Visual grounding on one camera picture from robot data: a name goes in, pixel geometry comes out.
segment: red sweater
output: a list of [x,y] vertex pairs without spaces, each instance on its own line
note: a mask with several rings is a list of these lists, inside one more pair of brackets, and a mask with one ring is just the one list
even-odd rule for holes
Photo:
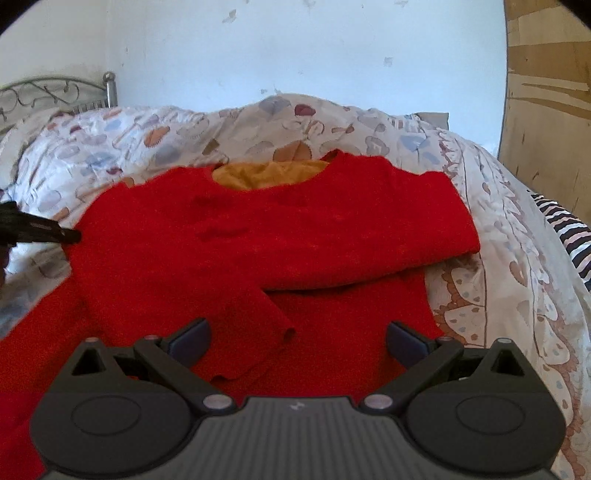
[[211,172],[119,184],[85,213],[71,277],[0,342],[0,476],[41,472],[28,418],[88,336],[127,346],[204,316],[212,345],[194,371],[240,402],[359,400],[401,372],[389,322],[440,335],[420,267],[480,248],[444,174],[345,153],[304,183],[250,192]]

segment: metal bedpost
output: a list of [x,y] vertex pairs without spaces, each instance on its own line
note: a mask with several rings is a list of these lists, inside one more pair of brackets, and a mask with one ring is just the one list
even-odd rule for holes
[[106,72],[103,75],[103,83],[107,91],[107,107],[117,106],[117,85],[114,72]]

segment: striped pillow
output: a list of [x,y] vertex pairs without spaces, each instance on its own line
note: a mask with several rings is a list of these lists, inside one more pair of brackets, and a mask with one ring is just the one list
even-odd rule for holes
[[531,196],[562,240],[585,287],[591,291],[591,228],[562,208],[558,202],[537,193],[531,193]]

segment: metal headboard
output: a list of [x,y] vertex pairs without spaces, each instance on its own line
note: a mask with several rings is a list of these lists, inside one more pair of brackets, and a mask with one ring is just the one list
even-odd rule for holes
[[0,87],[0,138],[19,120],[34,112],[60,108],[79,114],[117,106],[115,74],[106,72],[103,84],[67,76],[32,77]]

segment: pivot screw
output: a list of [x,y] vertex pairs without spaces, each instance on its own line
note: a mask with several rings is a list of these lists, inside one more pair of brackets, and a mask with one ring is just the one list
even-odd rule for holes
[[224,394],[208,395],[203,399],[203,405],[209,410],[225,410],[232,406],[233,400]]
[[365,397],[363,403],[372,410],[386,410],[394,404],[394,400],[387,395],[373,393]]

